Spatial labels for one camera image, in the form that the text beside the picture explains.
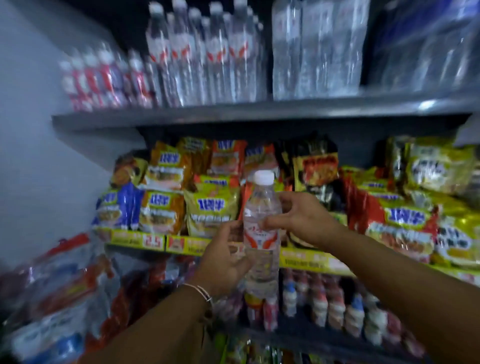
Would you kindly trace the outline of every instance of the person's left hand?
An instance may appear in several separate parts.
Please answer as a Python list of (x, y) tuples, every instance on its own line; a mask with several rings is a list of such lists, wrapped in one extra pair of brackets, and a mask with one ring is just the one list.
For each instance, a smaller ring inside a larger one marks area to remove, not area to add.
[(216, 235), (207, 245), (200, 264), (188, 281), (189, 284), (204, 288), (212, 297), (228, 296), (240, 279), (253, 267), (251, 256), (244, 256), (235, 262), (228, 247), (229, 237), (238, 233), (241, 221), (230, 221), (220, 225)]

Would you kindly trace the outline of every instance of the forearm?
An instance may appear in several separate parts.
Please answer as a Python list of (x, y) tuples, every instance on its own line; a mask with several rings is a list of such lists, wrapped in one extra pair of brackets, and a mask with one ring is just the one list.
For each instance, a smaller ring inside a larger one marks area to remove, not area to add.
[(82, 364), (158, 364), (168, 360), (208, 303), (194, 288), (180, 286), (103, 350)]
[(330, 239), (330, 252), (406, 324), (436, 362), (477, 360), (478, 288), (347, 229)]

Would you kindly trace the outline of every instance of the bracelet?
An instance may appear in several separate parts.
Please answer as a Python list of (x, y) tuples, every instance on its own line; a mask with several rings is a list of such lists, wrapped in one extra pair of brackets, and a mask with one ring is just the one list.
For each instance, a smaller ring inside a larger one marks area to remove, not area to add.
[(195, 290), (197, 290), (197, 292), (200, 293), (202, 297), (205, 299), (205, 301), (209, 302), (213, 308), (212, 296), (209, 295), (209, 293), (206, 291), (205, 288), (201, 286), (194, 286), (193, 284), (188, 284), (188, 283), (183, 283), (182, 286), (192, 287)]

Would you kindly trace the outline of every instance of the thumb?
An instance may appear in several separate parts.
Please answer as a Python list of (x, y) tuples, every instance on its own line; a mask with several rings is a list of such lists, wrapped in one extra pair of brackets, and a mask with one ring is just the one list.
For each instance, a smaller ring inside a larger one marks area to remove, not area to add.
[(288, 214), (272, 215), (260, 221), (259, 225), (262, 230), (291, 230), (292, 217)]
[(246, 255), (235, 263), (237, 278), (242, 279), (255, 264), (255, 259), (251, 255)]

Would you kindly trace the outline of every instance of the metal shelf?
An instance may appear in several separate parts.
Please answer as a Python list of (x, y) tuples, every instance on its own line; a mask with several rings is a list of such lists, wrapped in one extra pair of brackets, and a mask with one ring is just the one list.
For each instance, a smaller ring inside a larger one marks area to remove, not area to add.
[(55, 115), (52, 120), (56, 128), (74, 131), (228, 121), (454, 115), (480, 111), (479, 95), (480, 90), (477, 88), (408, 94), (364, 92), (356, 97), (264, 101), (176, 109), (77, 112)]
[(343, 332), (320, 328), (308, 320), (303, 312), (295, 318), (278, 315), (278, 329), (271, 333), (248, 327), (246, 318), (240, 315), (240, 323), (216, 323), (214, 330), (229, 335), (250, 338), (254, 342), (293, 352), (317, 354), (335, 360), (368, 364), (420, 364), (431, 363), (428, 358), (417, 359), (401, 346), (376, 347), (365, 339), (356, 339)]

